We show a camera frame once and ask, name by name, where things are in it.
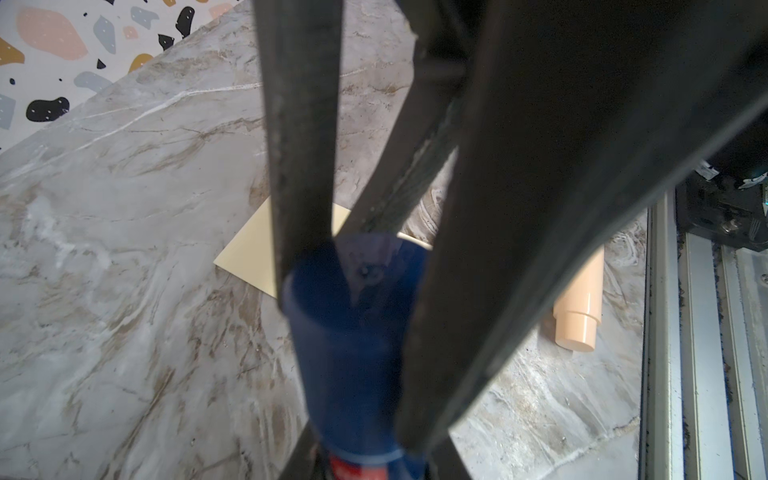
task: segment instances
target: screw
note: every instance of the screw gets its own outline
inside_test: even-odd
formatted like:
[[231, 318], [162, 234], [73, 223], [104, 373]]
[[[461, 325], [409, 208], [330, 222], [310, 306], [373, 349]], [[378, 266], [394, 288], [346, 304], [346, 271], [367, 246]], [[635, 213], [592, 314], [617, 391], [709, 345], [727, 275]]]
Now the screw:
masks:
[[739, 222], [736, 221], [736, 219], [731, 219], [730, 221], [724, 222], [722, 225], [720, 225], [720, 228], [723, 229], [723, 232], [728, 233], [729, 235], [734, 233], [736, 230], [739, 230]]

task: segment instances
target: gray speckle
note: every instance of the gray speckle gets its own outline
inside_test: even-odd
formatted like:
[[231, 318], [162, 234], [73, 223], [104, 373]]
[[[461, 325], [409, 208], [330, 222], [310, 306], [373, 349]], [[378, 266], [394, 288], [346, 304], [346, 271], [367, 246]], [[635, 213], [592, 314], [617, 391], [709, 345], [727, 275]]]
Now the gray speckle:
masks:
[[134, 19], [134, 22], [149, 30], [152, 28], [152, 21], [159, 20], [160, 16], [143, 8], [131, 7], [131, 18]]
[[76, 87], [90, 88], [98, 93], [112, 85], [112, 82], [92, 71], [83, 71], [74, 78], [74, 85]]
[[16, 108], [16, 100], [0, 94], [0, 128], [10, 130], [14, 108]]
[[94, 23], [94, 35], [109, 53], [115, 54], [117, 50], [114, 46], [114, 25], [112, 22], [104, 16], [99, 17]]

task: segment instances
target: pink speckle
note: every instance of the pink speckle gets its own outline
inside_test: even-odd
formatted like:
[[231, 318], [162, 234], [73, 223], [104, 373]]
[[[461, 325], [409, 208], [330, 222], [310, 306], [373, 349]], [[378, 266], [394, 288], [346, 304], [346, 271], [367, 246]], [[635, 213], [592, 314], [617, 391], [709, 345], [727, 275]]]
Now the pink speckle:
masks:
[[221, 15], [224, 15], [231, 9], [232, 9], [231, 3], [222, 3], [219, 5], [216, 5], [215, 7], [209, 8], [208, 11], [210, 12], [210, 17], [215, 20], [216, 18], [219, 18]]
[[22, 8], [16, 16], [16, 30], [30, 46], [64, 60], [77, 60], [88, 54], [72, 23], [59, 12]]
[[136, 28], [133, 27], [123, 27], [123, 35], [125, 35], [125, 38], [128, 40], [139, 38], [139, 32], [136, 31]]

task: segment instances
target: metal rail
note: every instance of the metal rail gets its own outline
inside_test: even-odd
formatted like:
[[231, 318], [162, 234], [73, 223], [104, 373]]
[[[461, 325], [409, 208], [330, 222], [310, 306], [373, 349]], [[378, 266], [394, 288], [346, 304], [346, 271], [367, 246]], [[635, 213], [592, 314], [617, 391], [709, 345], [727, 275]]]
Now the metal rail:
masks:
[[680, 251], [680, 340], [686, 478], [732, 478], [712, 242], [692, 233]]
[[639, 478], [682, 480], [683, 393], [674, 191], [649, 210]]
[[738, 478], [745, 480], [768, 478], [736, 251], [731, 247], [720, 247], [718, 253], [717, 292], [720, 298], [720, 331], [728, 385], [733, 470]]

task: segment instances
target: terrazzo wall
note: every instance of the terrazzo wall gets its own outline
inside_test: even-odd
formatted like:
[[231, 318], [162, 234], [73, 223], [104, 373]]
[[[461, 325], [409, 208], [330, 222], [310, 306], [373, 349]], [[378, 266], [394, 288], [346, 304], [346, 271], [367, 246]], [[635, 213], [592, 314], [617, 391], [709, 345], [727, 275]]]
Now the terrazzo wall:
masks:
[[0, 155], [239, 0], [1, 0]]

